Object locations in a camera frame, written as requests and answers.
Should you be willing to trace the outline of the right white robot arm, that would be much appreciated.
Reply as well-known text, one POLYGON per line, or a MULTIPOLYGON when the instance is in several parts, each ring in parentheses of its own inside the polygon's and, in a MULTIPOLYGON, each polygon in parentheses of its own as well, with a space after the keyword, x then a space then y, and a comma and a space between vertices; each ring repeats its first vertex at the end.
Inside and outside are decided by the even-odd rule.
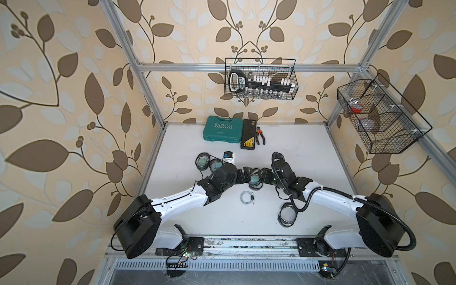
POLYGON ((275 190, 285 193, 283 209, 299 214, 316 204, 352 220, 352 224, 345 226, 326 225, 318 232, 311 248, 319 255, 327 256, 339 249, 368 248, 379 256, 391 257, 395 251, 411 251, 417 245, 413 230, 380 195, 351 195, 296 176, 278 152, 272 154, 271 166, 258 171, 257 176, 259 185, 273 185, 275 190))

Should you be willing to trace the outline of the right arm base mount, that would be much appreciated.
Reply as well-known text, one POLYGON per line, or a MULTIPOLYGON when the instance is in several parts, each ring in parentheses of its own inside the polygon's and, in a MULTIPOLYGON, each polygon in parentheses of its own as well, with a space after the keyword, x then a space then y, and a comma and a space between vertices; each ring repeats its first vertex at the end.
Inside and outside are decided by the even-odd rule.
POLYGON ((299 237, 296 239, 300 257, 343 258, 347 257, 345 249, 333 249, 324 240, 324 235, 331 225, 324 226, 316 237, 299 237))

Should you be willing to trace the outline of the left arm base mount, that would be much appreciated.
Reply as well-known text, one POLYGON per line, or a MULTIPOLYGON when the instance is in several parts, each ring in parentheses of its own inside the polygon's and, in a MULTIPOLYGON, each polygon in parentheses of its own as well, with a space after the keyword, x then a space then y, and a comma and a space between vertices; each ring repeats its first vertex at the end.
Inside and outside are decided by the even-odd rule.
POLYGON ((190 258, 202 256, 204 251, 204 238, 189 236, 180 224, 168 232, 159 232, 153 243, 157 256, 183 255, 190 258))

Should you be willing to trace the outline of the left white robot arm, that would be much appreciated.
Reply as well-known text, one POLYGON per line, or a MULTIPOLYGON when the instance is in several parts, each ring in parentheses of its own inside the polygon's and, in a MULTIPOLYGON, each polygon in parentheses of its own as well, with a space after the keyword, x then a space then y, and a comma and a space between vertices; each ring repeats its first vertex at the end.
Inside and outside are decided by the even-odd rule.
POLYGON ((170 197, 149 199, 146 195, 135 198, 114 224, 117 237, 128 259, 133 259, 151 246, 170 249, 178 254, 188 245, 188 238, 182 226, 176 224, 178 232, 161 232, 160 225, 195 208, 204 207, 221 198, 233 185, 251 181, 250 167, 237 169, 225 163, 210 176, 194 182, 190 189, 170 197))

